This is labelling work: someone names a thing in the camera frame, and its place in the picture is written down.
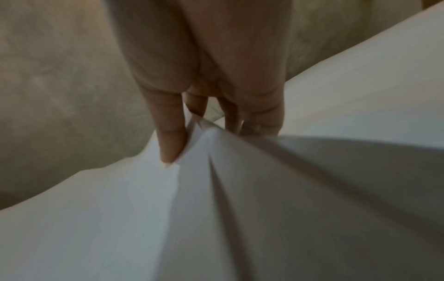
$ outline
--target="hand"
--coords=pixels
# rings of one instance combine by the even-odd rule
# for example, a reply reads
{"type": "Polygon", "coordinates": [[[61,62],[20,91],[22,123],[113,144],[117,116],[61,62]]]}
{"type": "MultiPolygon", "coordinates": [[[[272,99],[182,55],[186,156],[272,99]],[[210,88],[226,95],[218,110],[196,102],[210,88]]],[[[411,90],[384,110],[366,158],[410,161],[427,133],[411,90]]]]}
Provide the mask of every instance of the hand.
{"type": "Polygon", "coordinates": [[[163,162],[186,144],[183,97],[201,116],[208,97],[217,97],[233,133],[279,132],[291,0],[105,1],[163,162]]]}

